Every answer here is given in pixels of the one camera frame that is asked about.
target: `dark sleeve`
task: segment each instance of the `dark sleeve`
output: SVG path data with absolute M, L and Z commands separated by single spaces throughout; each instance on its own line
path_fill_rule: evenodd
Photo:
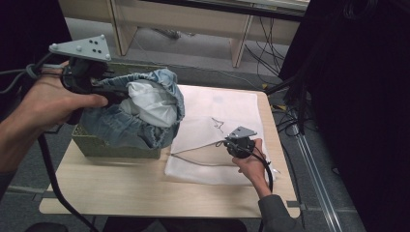
M 259 200 L 259 209 L 265 232 L 301 232 L 302 225 L 292 218 L 278 195 L 268 195 Z
M 15 172 L 0 173 L 0 201 L 3 198 L 4 192 L 13 179 Z

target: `denim clothing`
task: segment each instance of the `denim clothing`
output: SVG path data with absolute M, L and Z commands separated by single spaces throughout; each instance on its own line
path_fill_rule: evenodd
M 167 69 L 149 73 L 133 73 L 101 81 L 104 85 L 127 86 L 129 82 L 146 79 L 159 83 L 175 98 L 177 120 L 169 128 L 148 124 L 138 115 L 126 113 L 119 104 L 104 108 L 86 108 L 80 124 L 91 134 L 104 140 L 111 147 L 137 147 L 159 149 L 169 146 L 177 135 L 180 122 L 185 116 L 184 97 L 177 86 L 177 76 Z

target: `box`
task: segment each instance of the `box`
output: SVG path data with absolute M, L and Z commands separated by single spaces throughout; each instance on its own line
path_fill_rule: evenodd
M 102 139 L 89 134 L 81 125 L 74 128 L 73 140 L 85 157 L 159 159 L 161 155 L 161 149 L 110 147 Z

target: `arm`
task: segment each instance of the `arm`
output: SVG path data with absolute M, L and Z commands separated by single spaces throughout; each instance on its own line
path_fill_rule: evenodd
M 59 74 L 61 70 L 47 72 Z M 78 108 L 106 104 L 102 96 L 74 94 L 56 75 L 43 75 L 0 124 L 0 199 L 27 151 L 44 131 L 64 124 Z
M 262 151 L 262 139 L 257 138 L 254 141 L 257 149 L 254 149 L 253 152 L 265 159 L 265 155 L 259 153 L 259 151 Z M 265 168 L 261 161 L 250 156 L 246 159 L 233 158 L 232 162 L 239 166 L 239 172 L 244 173 L 256 189 L 260 199 L 258 204 L 266 232 L 305 231 L 302 225 L 289 215 L 280 196 L 272 194 L 269 190 L 265 180 Z

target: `table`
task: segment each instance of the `table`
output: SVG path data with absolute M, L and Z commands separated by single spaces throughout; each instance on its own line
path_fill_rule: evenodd
M 268 153 L 274 168 L 281 173 L 277 175 L 274 193 L 287 206 L 288 202 L 296 202 L 296 195 L 271 108 L 262 92 L 246 92 L 257 95 Z M 181 183 L 165 176 L 169 151 L 169 147 L 162 149 L 159 159 L 86 158 L 72 141 L 56 175 L 67 200 L 84 215 L 260 218 L 253 187 Z M 294 218 L 300 214 L 299 208 L 287 207 L 287 210 Z M 55 198 L 44 198 L 40 211 L 68 213 Z
M 266 9 L 291 6 L 292 9 L 289 11 L 301 14 L 305 12 L 308 5 L 308 0 L 213 2 Z M 271 19 L 268 17 L 262 17 L 261 23 L 259 19 L 253 19 L 252 15 L 137 0 L 59 0 L 59 3 L 64 17 L 111 23 L 118 55 L 127 54 L 138 27 L 149 27 L 229 38 L 232 65 L 239 67 L 245 47 L 244 42 L 246 40 L 266 42 L 264 30 L 271 27 Z M 272 43 L 290 45 L 299 22 L 274 19 L 272 27 Z

